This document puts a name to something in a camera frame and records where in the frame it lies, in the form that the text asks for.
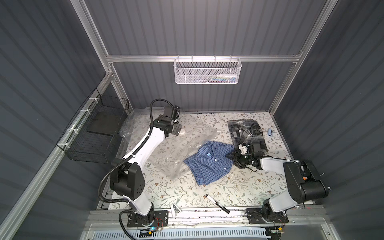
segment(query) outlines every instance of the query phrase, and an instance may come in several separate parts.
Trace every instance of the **vent grille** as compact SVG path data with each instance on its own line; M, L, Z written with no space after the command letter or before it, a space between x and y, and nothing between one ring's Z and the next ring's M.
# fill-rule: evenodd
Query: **vent grille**
M194 239L194 238L271 238L265 235L264 228L258 227L219 227L219 228L189 228L189 229L163 229L155 232L152 237L139 237L140 230L128 230L135 239ZM95 231L93 240L126 240L128 237L123 231Z

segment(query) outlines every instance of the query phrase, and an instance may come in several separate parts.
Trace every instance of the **red wire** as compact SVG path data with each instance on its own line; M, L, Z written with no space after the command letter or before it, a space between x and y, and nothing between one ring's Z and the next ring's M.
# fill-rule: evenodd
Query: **red wire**
M157 228L156 228L156 231L159 229L159 219L158 218L156 218L156 220L157 220Z
M161 227L164 227L164 223L163 223L163 220L162 220L162 219L160 219L160 221L161 221Z

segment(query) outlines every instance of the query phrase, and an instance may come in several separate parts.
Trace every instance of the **plastic bag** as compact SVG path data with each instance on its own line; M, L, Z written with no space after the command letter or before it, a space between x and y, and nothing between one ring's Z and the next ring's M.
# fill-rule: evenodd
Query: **plastic bag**
M197 153L208 141L214 141L220 133L220 129L208 127L203 132L191 131L178 136L170 135L156 148L158 157L153 162L154 166L174 180L189 170L184 160Z
M163 113L164 113L164 107L152 108L153 119L156 119L160 114L163 114ZM149 115L149 107L145 109L140 109L140 108L133 109L132 112L130 112L130 114L127 116L127 118L125 119L124 123L120 128L119 135L125 138L127 142L129 142L131 139L134 126L137 123L137 120L140 115Z

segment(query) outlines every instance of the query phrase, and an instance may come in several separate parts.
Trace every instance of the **gray wall panel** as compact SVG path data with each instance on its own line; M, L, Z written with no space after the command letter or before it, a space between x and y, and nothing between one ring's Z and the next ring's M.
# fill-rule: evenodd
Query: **gray wall panel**
M134 108L145 108L153 99L165 98L183 111L268 110L292 66L243 63L238 84L176 84L172 63L114 65Z
M2 222L105 71L69 1L0 1L0 14ZM14 239L77 239L106 167L65 158Z
M297 54L323 0L86 0L110 55Z
M275 114L294 157L325 172L342 239L381 238L383 13L383 1L339 1Z

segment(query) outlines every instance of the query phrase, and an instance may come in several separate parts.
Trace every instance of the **blue checkered shirt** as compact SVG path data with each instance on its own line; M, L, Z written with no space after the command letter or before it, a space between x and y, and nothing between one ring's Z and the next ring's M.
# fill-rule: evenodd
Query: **blue checkered shirt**
M208 185L229 173L233 161L225 155L233 150L231 144L209 141L184 162L195 176L197 185Z

